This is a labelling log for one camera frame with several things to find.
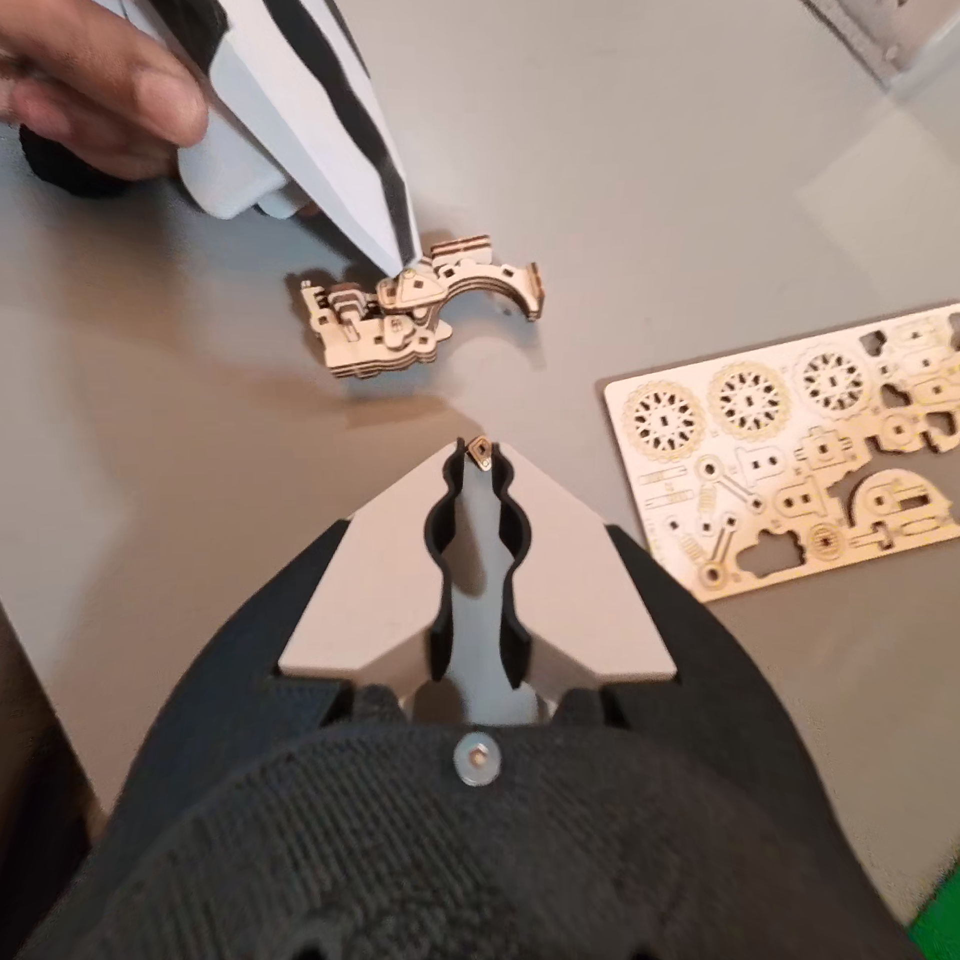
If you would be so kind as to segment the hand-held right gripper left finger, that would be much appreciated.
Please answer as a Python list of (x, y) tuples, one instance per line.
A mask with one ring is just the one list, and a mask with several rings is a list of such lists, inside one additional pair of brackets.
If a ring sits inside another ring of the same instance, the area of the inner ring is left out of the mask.
[(442, 447), (347, 520), (278, 660), (281, 675), (386, 687), (405, 701), (447, 674), (462, 443)]

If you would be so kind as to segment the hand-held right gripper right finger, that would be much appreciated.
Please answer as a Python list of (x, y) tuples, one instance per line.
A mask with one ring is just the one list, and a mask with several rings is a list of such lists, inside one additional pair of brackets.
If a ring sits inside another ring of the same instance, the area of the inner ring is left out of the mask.
[(491, 448), (510, 554), (499, 655), (512, 689), (557, 707), (571, 690), (673, 680), (677, 666), (604, 519), (510, 445)]

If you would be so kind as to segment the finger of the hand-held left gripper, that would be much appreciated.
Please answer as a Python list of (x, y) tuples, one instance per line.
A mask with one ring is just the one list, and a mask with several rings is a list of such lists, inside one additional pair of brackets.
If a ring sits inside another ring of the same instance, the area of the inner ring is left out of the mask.
[(270, 2), (270, 19), (313, 84), (306, 107), (318, 173), (333, 198), (300, 182), (341, 231), (378, 265), (421, 255), (406, 177), (372, 77), (337, 2)]
[[(219, 99), (283, 170), (286, 179), (354, 244), (301, 185), (305, 181), (306, 186), (318, 189), (321, 199), (333, 199), (309, 147), (309, 136), (322, 129), (317, 123), (318, 114), (306, 106), (313, 83), (271, 19), (271, 2), (281, 1), (222, 2), (226, 26), (208, 78)], [(368, 259), (388, 277), (410, 266), (378, 265)]]

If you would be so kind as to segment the wooden puzzle model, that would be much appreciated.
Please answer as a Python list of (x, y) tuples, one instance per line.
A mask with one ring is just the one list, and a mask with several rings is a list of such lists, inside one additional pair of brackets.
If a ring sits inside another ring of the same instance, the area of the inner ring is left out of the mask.
[(542, 317), (546, 303), (539, 265), (500, 262), (488, 234), (434, 244), (371, 291), (356, 282), (325, 287), (310, 279), (298, 288), (324, 365), (335, 378), (357, 379), (433, 363), (453, 334), (445, 307), (471, 292), (509, 300), (529, 323)]

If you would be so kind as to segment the person's left hand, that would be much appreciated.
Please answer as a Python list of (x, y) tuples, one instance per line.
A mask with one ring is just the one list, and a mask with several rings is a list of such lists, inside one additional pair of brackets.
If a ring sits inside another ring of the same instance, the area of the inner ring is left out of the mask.
[(89, 1), (1, 3), (2, 124), (126, 182), (172, 171), (205, 136), (203, 90), (177, 57)]

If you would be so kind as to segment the wooden gear parts sheet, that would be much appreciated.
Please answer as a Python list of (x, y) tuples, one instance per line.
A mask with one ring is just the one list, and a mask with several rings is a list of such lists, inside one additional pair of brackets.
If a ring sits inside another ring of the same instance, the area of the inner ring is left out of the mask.
[(654, 559), (703, 603), (958, 541), (958, 303), (612, 380)]

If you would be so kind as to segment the green plastic bin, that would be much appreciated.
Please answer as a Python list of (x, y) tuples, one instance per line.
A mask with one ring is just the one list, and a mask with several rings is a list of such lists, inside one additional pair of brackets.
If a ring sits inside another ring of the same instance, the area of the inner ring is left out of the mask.
[(921, 906), (908, 935), (925, 959), (959, 959), (959, 861)]

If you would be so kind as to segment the puzzle instruction booklet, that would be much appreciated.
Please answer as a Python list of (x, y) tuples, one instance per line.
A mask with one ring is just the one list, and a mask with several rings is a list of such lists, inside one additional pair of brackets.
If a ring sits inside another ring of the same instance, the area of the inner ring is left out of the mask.
[(885, 90), (918, 88), (958, 63), (957, 1), (804, 1)]

